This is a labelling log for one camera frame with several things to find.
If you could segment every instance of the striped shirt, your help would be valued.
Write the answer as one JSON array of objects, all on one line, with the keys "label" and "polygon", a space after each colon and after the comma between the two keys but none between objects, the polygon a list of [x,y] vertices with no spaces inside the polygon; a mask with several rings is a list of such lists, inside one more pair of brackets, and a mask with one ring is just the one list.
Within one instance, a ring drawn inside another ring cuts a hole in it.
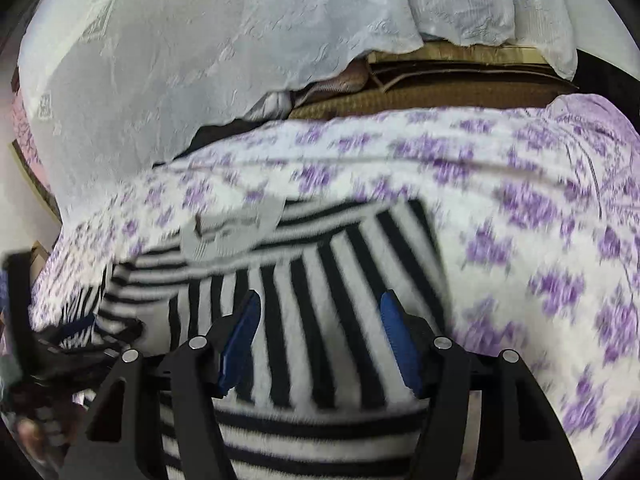
[{"label": "striped shirt", "polygon": [[[97,314],[67,342],[82,345],[140,319],[134,346],[161,354],[256,290],[251,362],[213,400],[238,478],[401,478],[426,405],[404,386],[380,321],[388,288],[442,331],[448,291],[423,202],[267,201],[194,220],[111,266],[65,307],[63,322]],[[170,393],[160,400],[169,478],[183,478]]]}]

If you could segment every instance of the white embossed cloth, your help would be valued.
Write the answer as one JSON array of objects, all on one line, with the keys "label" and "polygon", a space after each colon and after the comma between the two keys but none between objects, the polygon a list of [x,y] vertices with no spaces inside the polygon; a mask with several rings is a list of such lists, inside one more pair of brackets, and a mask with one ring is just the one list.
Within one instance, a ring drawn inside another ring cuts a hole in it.
[{"label": "white embossed cloth", "polygon": [[203,124],[340,73],[369,50],[535,44],[575,72],[562,0],[42,0],[20,49],[31,131],[63,221],[171,160]]},{"label": "white embossed cloth", "polygon": [[269,123],[129,180],[65,230],[37,282],[33,321],[57,320],[109,262],[157,245],[197,212],[265,194],[419,196],[434,213],[456,340],[521,352],[584,478],[597,480],[640,415],[639,160],[636,131],[593,95],[541,109]]}]

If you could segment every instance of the white wall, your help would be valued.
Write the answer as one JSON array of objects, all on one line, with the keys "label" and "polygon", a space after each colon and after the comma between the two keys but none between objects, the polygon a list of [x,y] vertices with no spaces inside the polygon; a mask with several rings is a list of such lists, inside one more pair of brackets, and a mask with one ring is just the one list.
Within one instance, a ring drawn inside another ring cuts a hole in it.
[{"label": "white wall", "polygon": [[21,23],[0,54],[0,254],[30,249],[37,240],[50,249],[60,224],[39,202],[11,154],[15,139],[11,117],[11,78],[24,33]]}]

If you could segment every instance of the floral bedsheet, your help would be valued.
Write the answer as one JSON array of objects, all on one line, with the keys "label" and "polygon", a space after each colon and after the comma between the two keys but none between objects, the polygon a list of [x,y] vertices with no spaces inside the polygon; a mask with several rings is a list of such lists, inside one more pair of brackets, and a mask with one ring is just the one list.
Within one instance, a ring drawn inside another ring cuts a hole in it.
[{"label": "floral bedsheet", "polygon": [[63,232],[35,289],[57,320],[108,261],[265,194],[430,204],[467,349],[518,350],[599,478],[640,416],[640,138],[611,103],[273,122],[125,182]]}]

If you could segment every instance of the silver screw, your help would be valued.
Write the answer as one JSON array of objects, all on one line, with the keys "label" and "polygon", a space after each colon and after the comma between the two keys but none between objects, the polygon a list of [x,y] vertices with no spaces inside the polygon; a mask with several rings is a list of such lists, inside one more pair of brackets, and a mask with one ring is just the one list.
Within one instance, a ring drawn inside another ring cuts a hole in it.
[{"label": "silver screw", "polygon": [[122,354],[122,360],[126,363],[132,363],[138,358],[139,355],[140,354],[138,353],[138,351],[132,348]]},{"label": "silver screw", "polygon": [[520,360],[520,356],[513,350],[505,350],[502,352],[502,358],[508,363],[517,363]]},{"label": "silver screw", "polygon": [[451,339],[449,339],[448,337],[437,337],[434,340],[433,344],[436,345],[436,348],[439,348],[440,350],[449,350],[449,348],[451,348],[451,346],[453,345]]},{"label": "silver screw", "polygon": [[189,346],[194,350],[197,350],[198,348],[204,348],[206,345],[207,345],[207,338],[201,335],[197,335],[196,337],[193,337],[189,341]]}]

